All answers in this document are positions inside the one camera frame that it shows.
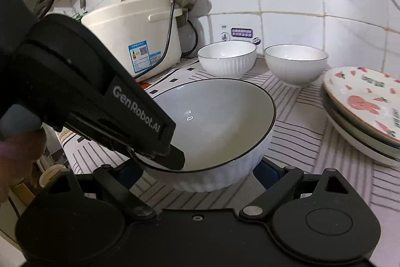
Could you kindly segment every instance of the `black bowl rim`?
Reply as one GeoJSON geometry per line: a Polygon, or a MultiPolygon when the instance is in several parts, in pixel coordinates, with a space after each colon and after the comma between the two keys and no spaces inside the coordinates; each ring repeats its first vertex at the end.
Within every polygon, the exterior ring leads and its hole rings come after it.
{"type": "MultiPolygon", "coordinates": [[[[209,80],[233,80],[233,81],[248,83],[248,84],[250,84],[250,85],[252,85],[252,86],[255,86],[255,87],[261,89],[263,92],[265,92],[265,93],[269,96],[269,98],[270,98],[271,101],[272,101],[272,105],[273,105],[273,118],[272,118],[272,121],[271,121],[271,125],[269,126],[268,130],[265,132],[265,134],[263,135],[263,137],[261,137],[261,139],[260,139],[255,145],[253,145],[249,150],[245,151],[245,152],[242,153],[241,155],[239,155],[239,156],[237,156],[237,157],[235,157],[235,158],[233,158],[233,159],[231,159],[231,160],[229,160],[229,161],[226,161],[226,162],[224,162],[224,163],[221,163],[221,164],[218,164],[218,165],[214,165],[214,166],[210,166],[210,167],[204,168],[204,169],[190,170],[190,171],[165,170],[165,169],[158,168],[158,167],[156,167],[156,166],[150,165],[150,164],[148,164],[148,163],[146,163],[146,162],[143,162],[139,157],[136,157],[136,158],[140,161],[141,164],[145,165],[146,167],[149,167],[150,169],[158,170],[158,171],[166,172],[166,173],[197,173],[197,172],[208,171],[208,170],[211,170],[211,169],[219,168],[220,166],[226,165],[226,164],[228,164],[228,163],[231,163],[231,162],[233,162],[233,161],[236,161],[237,159],[240,159],[242,156],[246,155],[247,153],[249,153],[249,152],[251,152],[253,149],[255,149],[255,148],[269,135],[269,133],[271,132],[271,130],[272,130],[273,127],[275,126],[275,121],[276,121],[276,119],[277,119],[277,107],[275,106],[275,101],[273,100],[273,98],[271,97],[271,95],[270,95],[267,91],[265,91],[262,87],[260,87],[260,86],[258,86],[258,85],[255,85],[255,84],[253,84],[253,83],[251,83],[251,82],[248,82],[248,81],[237,80],[237,79],[235,79],[235,78],[209,78],[209,79],[206,79],[206,80],[199,80],[199,81],[188,82],[188,83],[185,83],[185,84],[178,85],[178,86],[176,86],[176,87],[174,87],[174,88],[178,88],[178,87],[181,87],[181,86],[183,86],[183,85],[188,85],[188,84],[191,84],[191,83],[204,82],[204,81],[209,81],[209,80]]],[[[164,92],[162,92],[162,93],[160,93],[160,94],[157,94],[153,99],[155,99],[156,97],[160,96],[161,94],[163,94],[163,93],[165,93],[165,92],[167,92],[167,91],[170,91],[170,90],[172,90],[172,89],[174,89],[174,88],[168,89],[168,90],[166,90],[166,91],[164,91],[164,92]]]]}

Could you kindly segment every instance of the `striped placemat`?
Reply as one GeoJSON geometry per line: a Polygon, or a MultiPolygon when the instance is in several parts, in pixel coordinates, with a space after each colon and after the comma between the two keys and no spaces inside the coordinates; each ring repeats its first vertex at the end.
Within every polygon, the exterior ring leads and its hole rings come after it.
{"type": "MultiPolygon", "coordinates": [[[[173,70],[147,88],[151,96],[178,85],[214,78],[198,63],[173,70]]],[[[400,169],[375,163],[347,143],[327,121],[319,96],[322,78],[303,89],[291,88],[271,74],[257,59],[247,80],[267,90],[277,107],[277,121],[265,157],[279,166],[293,165],[306,173],[338,169],[378,217],[382,235],[371,261],[377,266],[400,267],[400,169]]],[[[127,158],[78,135],[63,141],[76,174],[90,173],[101,164],[117,166],[127,158]]],[[[225,189],[188,193],[163,185],[148,174],[131,191],[155,210],[162,208],[233,208],[236,211],[257,198],[264,189],[250,174],[225,189]]]]}

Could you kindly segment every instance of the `sticker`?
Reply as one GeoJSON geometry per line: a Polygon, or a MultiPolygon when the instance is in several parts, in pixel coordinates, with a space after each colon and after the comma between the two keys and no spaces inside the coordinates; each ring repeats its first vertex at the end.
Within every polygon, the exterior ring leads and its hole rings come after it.
{"type": "Polygon", "coordinates": [[[230,31],[231,31],[231,34],[233,37],[253,38],[253,30],[252,29],[231,28],[230,31]]]}
{"type": "Polygon", "coordinates": [[[139,73],[151,67],[149,48],[147,42],[142,41],[128,46],[130,59],[132,60],[133,71],[139,73]]]}
{"type": "Polygon", "coordinates": [[[222,39],[222,41],[229,41],[231,39],[231,36],[229,35],[229,33],[222,32],[221,39],[222,39]]]}
{"type": "Polygon", "coordinates": [[[150,54],[149,57],[150,57],[150,64],[151,66],[153,66],[161,58],[161,51],[155,52],[154,54],[150,54]]]}

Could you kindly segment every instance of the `rice cooker handle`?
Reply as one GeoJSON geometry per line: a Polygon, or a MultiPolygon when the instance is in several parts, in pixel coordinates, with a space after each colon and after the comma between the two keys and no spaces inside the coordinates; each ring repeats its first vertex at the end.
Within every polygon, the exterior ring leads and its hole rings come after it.
{"type": "MultiPolygon", "coordinates": [[[[170,17],[170,11],[166,12],[160,12],[160,13],[155,13],[155,14],[150,14],[149,15],[149,22],[158,22],[158,21],[163,21],[163,20],[168,20],[170,17]]],[[[177,18],[178,16],[181,16],[183,14],[182,8],[176,8],[173,12],[173,17],[177,18]]]]}

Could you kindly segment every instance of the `finger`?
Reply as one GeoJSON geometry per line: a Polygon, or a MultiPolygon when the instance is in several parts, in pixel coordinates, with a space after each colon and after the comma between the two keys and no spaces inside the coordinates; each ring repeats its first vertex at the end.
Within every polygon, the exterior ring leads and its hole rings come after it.
{"type": "Polygon", "coordinates": [[[0,157],[10,160],[34,162],[46,148],[46,133],[43,129],[15,135],[0,142],[0,157]]]}

